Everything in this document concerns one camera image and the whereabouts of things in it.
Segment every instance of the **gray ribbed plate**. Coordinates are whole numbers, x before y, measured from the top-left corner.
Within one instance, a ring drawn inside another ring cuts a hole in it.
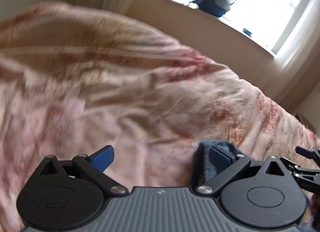
[[[25,228],[24,232],[39,232]],[[72,232],[252,232],[223,215],[217,203],[192,194],[187,187],[136,187],[126,197],[112,198],[102,214]],[[299,232],[294,226],[283,232]]]

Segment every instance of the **circular cap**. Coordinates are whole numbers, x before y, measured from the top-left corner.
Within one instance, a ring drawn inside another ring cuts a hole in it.
[[[48,208],[63,208],[71,205],[77,198],[74,190],[67,187],[56,187],[45,190],[41,196],[41,203]]]
[[[272,187],[253,188],[248,191],[247,197],[251,203],[262,208],[276,207],[284,201],[283,193]]]
[[[253,228],[278,229],[297,223],[307,204],[301,189],[290,179],[256,175],[237,180],[222,190],[221,207],[233,219]]]
[[[124,194],[127,189],[123,186],[113,186],[111,187],[110,191],[114,194]]]
[[[213,188],[211,188],[210,186],[200,186],[198,187],[197,191],[201,194],[210,194],[213,192]]]
[[[101,190],[86,180],[43,176],[28,183],[17,199],[23,221],[41,231],[65,231],[91,220],[102,208]]]

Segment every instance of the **blue object on sill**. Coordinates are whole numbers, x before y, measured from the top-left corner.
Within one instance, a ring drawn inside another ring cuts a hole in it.
[[[247,29],[243,29],[243,32],[245,33],[245,34],[247,34],[247,35],[249,35],[250,37],[251,37],[251,35],[252,35],[252,33],[251,32],[249,32]]]

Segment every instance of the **bed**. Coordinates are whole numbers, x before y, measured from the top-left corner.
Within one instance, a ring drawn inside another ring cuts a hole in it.
[[[106,144],[106,174],[128,188],[184,186],[199,141],[230,141],[256,160],[316,165],[295,147],[313,132],[214,58],[137,20],[42,3],[0,22],[0,231],[23,224],[15,201],[45,155]]]

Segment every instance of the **window sill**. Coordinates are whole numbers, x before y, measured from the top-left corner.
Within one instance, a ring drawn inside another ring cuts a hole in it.
[[[225,24],[225,25],[233,28],[233,29],[236,30],[237,32],[243,34],[243,35],[246,36],[248,39],[250,39],[251,41],[253,41],[253,42],[254,42],[255,44],[257,44],[259,47],[261,47],[265,52],[267,52],[269,55],[271,55],[271,58],[272,58],[272,59],[274,59],[274,58],[276,57],[276,54],[275,54],[274,52],[272,52],[271,49],[269,49],[265,44],[263,44],[263,43],[260,42],[259,40],[255,39],[254,37],[250,37],[249,35],[245,34],[245,33],[243,32],[243,29],[242,29],[242,28],[240,28],[239,26],[235,25],[234,23],[232,23],[232,22],[229,21],[228,19],[223,18],[223,17],[220,17],[220,18],[215,17],[215,16],[210,15],[210,14],[208,14],[208,13],[206,13],[206,12],[200,10],[200,9],[194,9],[194,8],[185,6],[185,5],[183,5],[183,4],[177,3],[177,2],[175,2],[175,1],[172,1],[172,0],[171,0],[170,2],[171,2],[171,3],[175,3],[175,4],[178,5],[178,6],[183,6],[183,7],[185,7],[186,9],[194,10],[195,13],[206,14],[206,15],[212,17],[213,19],[216,19],[216,20],[222,22],[223,24]]]
[[[249,38],[250,40],[252,40],[253,42],[255,42],[257,45],[259,45],[261,48],[263,48],[266,52],[268,52],[270,55],[272,55],[273,59],[276,57],[276,54],[271,51],[271,49],[269,49],[265,44],[263,44],[262,42],[260,42],[259,40],[255,39],[254,37],[251,37],[249,35],[247,35],[246,33],[243,32],[243,29],[237,25],[235,25],[234,23],[232,23],[231,21],[229,21],[226,18],[220,17],[214,17],[217,20],[219,20],[220,22],[228,25],[229,27],[233,28],[234,30],[238,31],[239,33],[243,34],[244,36],[246,36],[247,38]]]

